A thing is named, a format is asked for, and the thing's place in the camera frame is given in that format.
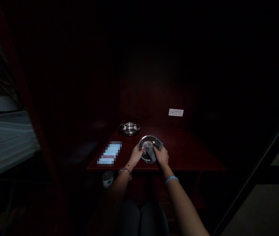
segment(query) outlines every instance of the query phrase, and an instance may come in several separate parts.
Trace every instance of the cleaning rag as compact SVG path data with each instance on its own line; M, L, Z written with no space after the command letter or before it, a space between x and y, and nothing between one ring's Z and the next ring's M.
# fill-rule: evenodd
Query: cleaning rag
M146 152L148 153L150 160L149 161L145 161L146 163L152 164L154 163L157 159L156 159L156 154L153 150L153 147L156 147L158 149L158 151L161 151L162 147L163 147L163 143L159 140L156 139L155 143L153 146L151 147L147 147L146 148Z

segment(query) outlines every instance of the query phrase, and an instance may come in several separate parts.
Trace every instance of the tabletop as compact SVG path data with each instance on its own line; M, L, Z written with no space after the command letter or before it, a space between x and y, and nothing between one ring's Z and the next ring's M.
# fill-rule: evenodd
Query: tabletop
M87 170L119 170L129 160L132 149L145 135L153 135L163 142L168 150L169 166L173 171L225 171L226 167L212 155L204 145L192 134L181 129L142 127L139 134L133 137L125 137L116 129L109 138L107 144L112 141L122 142L120 153L114 164L105 166L97 164L101 152L88 165ZM147 164L140 160L133 171L156 171L158 164Z

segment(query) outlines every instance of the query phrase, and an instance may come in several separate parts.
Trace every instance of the wooden wall panel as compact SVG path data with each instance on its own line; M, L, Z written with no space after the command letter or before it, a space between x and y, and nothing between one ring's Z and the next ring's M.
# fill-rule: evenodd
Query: wooden wall panel
M189 130L202 86L180 69L180 55L169 51L136 51L126 55L120 70L120 122ZM183 117L169 109L183 109Z
M84 1L0 6L54 160L87 157L119 117L118 78L97 9Z

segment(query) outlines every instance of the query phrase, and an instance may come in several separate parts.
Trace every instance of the dark red wood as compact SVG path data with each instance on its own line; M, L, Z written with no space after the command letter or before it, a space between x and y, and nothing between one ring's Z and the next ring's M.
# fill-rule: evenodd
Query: dark red wood
M117 130L110 141L121 141L122 148L113 166L100 166L97 159L100 153L88 165L88 170L119 170L127 163L132 149L145 135L153 135L164 143L169 154L169 166L173 171L225 171L226 167L213 156L193 135L181 129L142 127L139 135L125 137ZM134 171L159 170L157 163L147 164L140 160Z
M144 69L134 63L132 72L120 77L120 123L190 130L201 86L171 77L168 71L156 74L160 68L150 68L140 56L136 59ZM183 109L183 117L169 116L170 108Z
M191 201L194 205L195 208L197 209L201 209L201 208L206 208L207 204L204 200L204 198L202 197L200 191L198 189L195 189L193 191L192 197L191 197Z
M194 187L193 187L193 191L192 191L191 197L193 196L193 194L194 194L196 191L198 191L198 184L199 184L199 182L200 182L200 180L201 180L202 175L203 175L203 172L202 172L202 171L199 172L199 174L198 174L198 176L197 176L197 180L196 180L196 182L195 182L195 184L194 184Z
M96 6L0 5L38 117L33 123L40 122L57 169L84 161L92 144L99 148L119 123L118 78Z
M164 178L161 173L156 172L133 173L133 180L129 182L125 196L138 205L143 205L151 199L160 203L169 202Z

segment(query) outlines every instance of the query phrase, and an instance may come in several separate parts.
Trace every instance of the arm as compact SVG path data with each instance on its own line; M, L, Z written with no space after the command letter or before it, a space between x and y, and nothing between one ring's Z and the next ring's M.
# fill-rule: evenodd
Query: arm
M143 151L143 149L138 151L136 145L130 155L129 161L124 167L132 171L140 160ZM118 175L88 221L85 235L112 235L129 182L129 177L126 171L122 171Z
M168 151L164 147L162 147L161 151L154 147L154 151L164 177L173 176L174 174L168 165ZM176 179L172 179L168 181L166 188L182 235L209 236L193 203L180 183Z

